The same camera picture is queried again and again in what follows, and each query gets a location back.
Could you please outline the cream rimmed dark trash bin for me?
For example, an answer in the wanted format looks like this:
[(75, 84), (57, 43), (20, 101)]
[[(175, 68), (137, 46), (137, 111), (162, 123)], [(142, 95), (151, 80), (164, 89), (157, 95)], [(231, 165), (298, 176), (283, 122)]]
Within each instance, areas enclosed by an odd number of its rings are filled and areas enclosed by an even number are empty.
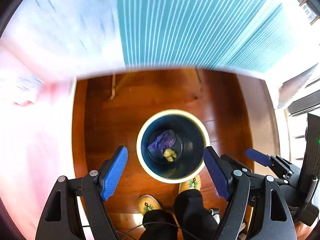
[[(147, 149), (158, 135), (169, 129), (177, 138), (171, 148), (177, 154), (173, 162), (164, 157), (153, 157)], [(137, 137), (136, 153), (142, 168), (152, 178), (167, 184), (179, 184), (202, 171), (203, 151), (209, 145), (209, 134), (195, 115), (169, 109), (156, 113), (143, 124)]]

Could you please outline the yellow slipper right foot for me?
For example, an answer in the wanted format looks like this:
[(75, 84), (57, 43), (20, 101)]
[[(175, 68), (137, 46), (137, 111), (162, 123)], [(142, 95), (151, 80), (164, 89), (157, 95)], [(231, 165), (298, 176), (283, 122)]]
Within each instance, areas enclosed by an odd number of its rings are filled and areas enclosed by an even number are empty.
[(196, 175), (195, 177), (189, 179), (188, 181), (182, 182), (179, 185), (178, 193), (182, 193), (187, 190), (198, 190), (201, 189), (201, 177)]

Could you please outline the yellow slipper foot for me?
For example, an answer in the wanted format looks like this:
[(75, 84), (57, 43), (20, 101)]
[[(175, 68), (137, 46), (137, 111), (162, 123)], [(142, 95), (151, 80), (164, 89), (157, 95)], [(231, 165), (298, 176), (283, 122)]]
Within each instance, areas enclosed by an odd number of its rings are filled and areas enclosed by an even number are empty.
[(179, 185), (178, 193), (182, 193), (187, 190), (198, 190), (201, 189), (201, 177), (196, 175), (195, 177), (189, 179), (188, 181), (182, 182)]
[(145, 215), (149, 211), (162, 209), (160, 203), (149, 194), (145, 194), (139, 197), (138, 208), (142, 215)]

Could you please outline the yellow slipper left foot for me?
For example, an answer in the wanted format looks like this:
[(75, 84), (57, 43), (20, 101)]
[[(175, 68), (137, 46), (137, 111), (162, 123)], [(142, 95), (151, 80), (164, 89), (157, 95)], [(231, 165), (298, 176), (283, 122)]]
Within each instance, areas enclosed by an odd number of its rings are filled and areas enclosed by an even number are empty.
[(162, 209), (160, 203), (149, 194), (145, 194), (139, 197), (138, 208), (142, 215), (145, 215), (149, 211)]

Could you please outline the yellow crumpled paper in bin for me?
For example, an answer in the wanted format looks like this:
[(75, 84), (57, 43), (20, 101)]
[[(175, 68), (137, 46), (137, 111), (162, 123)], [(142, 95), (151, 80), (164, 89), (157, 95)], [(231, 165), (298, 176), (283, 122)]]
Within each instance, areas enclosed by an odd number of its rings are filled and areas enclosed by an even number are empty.
[(167, 148), (163, 152), (163, 157), (168, 161), (168, 162), (173, 162), (177, 158), (177, 154), (174, 150)]

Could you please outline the purple plastic wrapper in bin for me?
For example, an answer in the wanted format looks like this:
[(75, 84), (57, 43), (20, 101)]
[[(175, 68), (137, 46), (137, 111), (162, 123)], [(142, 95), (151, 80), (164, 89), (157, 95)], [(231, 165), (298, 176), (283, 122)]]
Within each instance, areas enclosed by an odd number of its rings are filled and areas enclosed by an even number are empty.
[(162, 132), (157, 138), (148, 146), (148, 152), (156, 158), (163, 158), (164, 151), (171, 149), (176, 143), (176, 134), (172, 129)]

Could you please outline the pink bed sheet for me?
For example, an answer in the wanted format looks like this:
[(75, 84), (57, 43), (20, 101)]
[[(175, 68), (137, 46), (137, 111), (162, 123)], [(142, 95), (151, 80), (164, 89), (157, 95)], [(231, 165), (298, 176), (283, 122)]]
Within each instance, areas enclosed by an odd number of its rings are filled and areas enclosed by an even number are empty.
[(84, 156), (86, 81), (44, 82), (1, 46), (1, 201), (18, 235), (34, 239), (57, 178)]

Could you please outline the tree patterned blue tablecloth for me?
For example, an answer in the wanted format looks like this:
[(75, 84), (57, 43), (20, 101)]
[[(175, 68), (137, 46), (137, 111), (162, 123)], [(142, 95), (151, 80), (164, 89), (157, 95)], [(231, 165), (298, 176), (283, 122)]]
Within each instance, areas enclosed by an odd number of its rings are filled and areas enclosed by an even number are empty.
[(193, 66), (264, 73), (293, 50), (286, 0), (23, 0), (1, 42), (42, 79)]

